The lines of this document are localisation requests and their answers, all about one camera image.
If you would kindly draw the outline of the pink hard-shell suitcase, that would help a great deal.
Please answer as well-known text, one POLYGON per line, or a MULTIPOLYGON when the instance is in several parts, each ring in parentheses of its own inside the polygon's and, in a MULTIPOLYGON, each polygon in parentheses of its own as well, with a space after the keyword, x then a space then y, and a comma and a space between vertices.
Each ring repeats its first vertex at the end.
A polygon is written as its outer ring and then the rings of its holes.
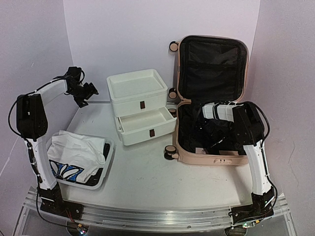
POLYGON ((209 103, 238 103, 246 87, 248 48, 236 39, 190 35, 173 41, 177 52, 177 85, 170 98, 180 98, 170 112, 177 118, 173 143, 164 149, 164 158, 191 165, 244 165, 248 159, 237 151, 196 154, 199 148, 193 122, 198 106, 209 103))

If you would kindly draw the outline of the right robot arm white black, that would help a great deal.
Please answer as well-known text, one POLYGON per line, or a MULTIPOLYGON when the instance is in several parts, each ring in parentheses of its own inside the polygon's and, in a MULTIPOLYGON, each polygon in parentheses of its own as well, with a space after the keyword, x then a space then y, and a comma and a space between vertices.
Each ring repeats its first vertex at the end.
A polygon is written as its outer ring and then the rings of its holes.
POLYGON ((237 151, 247 156, 252 177, 252 203, 233 207, 233 224, 247 224, 274 214, 278 190, 270 179, 264 142, 270 124, 253 102, 209 103, 198 106, 193 122, 198 145, 208 154, 221 150, 237 151))

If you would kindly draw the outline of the white perforated plastic basket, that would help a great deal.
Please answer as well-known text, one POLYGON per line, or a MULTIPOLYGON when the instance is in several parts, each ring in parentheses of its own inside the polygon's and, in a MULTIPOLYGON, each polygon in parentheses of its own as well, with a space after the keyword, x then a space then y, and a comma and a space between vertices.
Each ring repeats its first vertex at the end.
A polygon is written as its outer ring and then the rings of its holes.
MULTIPOLYGON (((95 185, 95 186, 87 186, 86 183, 78 183, 78 182, 74 182, 74 181, 67 181, 67 180, 63 180, 63 179, 60 179, 60 178, 56 177, 57 182, 62 183, 62 184, 66 184, 66 185, 69 185, 69 186, 75 186, 75 187, 89 189, 89 190, 99 189, 101 187, 104 179, 105 179, 105 176, 107 175, 107 172, 110 169, 110 162, 111 162, 111 160, 114 157, 115 148, 116 148, 116 144, 115 144, 115 142, 112 139, 107 138, 107 137, 103 137, 103 138, 106 139, 106 143, 110 144, 110 150, 109 150, 109 153, 108 153, 108 156, 107 156, 107 160, 105 161, 105 164, 102 167, 103 171, 101 173, 100 180, 99 180, 97 185, 95 185)), ((50 147, 50 145, 51 145, 51 138, 46 143, 46 150, 47 151, 48 151, 48 148, 50 147)))

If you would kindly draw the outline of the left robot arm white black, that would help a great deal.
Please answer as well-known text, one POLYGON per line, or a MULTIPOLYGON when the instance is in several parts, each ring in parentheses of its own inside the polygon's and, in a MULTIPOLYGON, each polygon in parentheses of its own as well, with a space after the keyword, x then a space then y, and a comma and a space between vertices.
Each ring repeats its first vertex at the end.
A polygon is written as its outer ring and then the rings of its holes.
POLYGON ((92 83, 82 83, 85 73, 80 67, 69 67, 64 75, 57 76, 35 91, 19 95, 13 106, 16 107, 16 134, 27 147, 28 156, 37 182, 37 211, 67 217, 70 221, 79 220, 83 205, 63 199, 60 185, 52 173, 47 156, 44 135, 48 130, 48 120, 44 107, 59 95, 72 95, 76 104, 83 108, 98 91, 92 83))

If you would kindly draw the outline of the white blue print t-shirt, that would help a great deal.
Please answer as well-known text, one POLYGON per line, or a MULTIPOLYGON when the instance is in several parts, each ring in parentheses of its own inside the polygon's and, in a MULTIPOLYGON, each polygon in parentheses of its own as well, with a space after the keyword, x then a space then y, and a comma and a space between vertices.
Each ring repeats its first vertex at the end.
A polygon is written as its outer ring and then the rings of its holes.
POLYGON ((105 164, 105 138, 60 130, 52 136, 47 155, 55 177, 86 183, 105 164))

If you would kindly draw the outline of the black jeans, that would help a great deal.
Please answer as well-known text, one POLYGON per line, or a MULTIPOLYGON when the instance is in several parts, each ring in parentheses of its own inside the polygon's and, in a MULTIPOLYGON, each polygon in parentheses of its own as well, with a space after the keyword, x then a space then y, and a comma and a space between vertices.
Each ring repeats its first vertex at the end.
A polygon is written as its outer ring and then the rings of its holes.
MULTIPOLYGON (((110 144, 105 143, 104 144, 104 148, 103 148, 103 156, 104 156, 104 160, 107 160, 107 156, 110 150, 110 144)), ((90 178, 88 179, 88 181, 86 182, 87 186, 95 186, 98 184, 99 180, 100 180, 100 176, 101 173, 103 171, 103 168, 99 168, 96 172, 96 174, 91 175, 90 178)))

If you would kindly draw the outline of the white plastic drawer unit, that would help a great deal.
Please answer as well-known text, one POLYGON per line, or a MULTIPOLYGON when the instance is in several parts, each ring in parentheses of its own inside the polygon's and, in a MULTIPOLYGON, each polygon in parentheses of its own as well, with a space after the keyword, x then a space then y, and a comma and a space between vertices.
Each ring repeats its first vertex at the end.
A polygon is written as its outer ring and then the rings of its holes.
POLYGON ((124 146, 175 131, 177 119, 166 107, 168 87, 155 69, 109 76, 107 86, 124 146))

